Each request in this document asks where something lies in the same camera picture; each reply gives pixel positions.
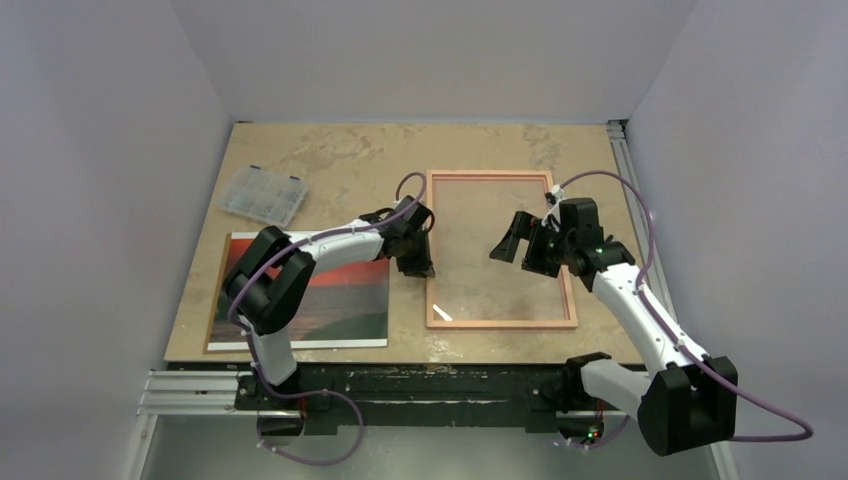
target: white wall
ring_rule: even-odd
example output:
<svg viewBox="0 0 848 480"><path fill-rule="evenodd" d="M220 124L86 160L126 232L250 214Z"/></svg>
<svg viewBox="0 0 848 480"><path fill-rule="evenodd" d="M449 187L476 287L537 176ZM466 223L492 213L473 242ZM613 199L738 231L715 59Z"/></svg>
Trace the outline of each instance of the white wall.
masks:
<svg viewBox="0 0 848 480"><path fill-rule="evenodd" d="M808 442L744 478L844 478L848 3L699 1L628 125L678 317ZM796 427L743 402L738 433Z"/></svg>
<svg viewBox="0 0 848 480"><path fill-rule="evenodd" d="M113 480L229 120L167 0L2 0L0 79L0 476Z"/></svg>
<svg viewBox="0 0 848 480"><path fill-rule="evenodd" d="M238 119L606 122L695 0L172 0Z"/></svg>

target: table top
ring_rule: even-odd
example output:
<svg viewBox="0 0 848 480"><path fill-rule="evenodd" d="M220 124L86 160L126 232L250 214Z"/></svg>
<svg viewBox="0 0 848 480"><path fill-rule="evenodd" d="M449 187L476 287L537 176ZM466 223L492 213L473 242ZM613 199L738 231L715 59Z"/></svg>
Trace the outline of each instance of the table top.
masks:
<svg viewBox="0 0 848 480"><path fill-rule="evenodd" d="M544 170L557 182L586 170L616 171L602 125L239 123L233 127L213 200L243 165L298 176L308 184L309 194L290 230L330 228L390 206L397 182L410 171ZM417 186L409 183L407 190L413 193ZM621 185L607 177L588 177L575 182L568 193L592 197L605 231L631 252L639 252ZM510 220L493 218L503 224L503 231ZM227 234L263 226L210 201L165 360L249 360L246 352L207 353L205 344ZM393 266L388 347L299 350L295 357L314 362L554 363L604 351L622 363L641 363L612 313L578 280L573 287L580 322L574 330L428 330L424 282L404 277Z"/></svg>

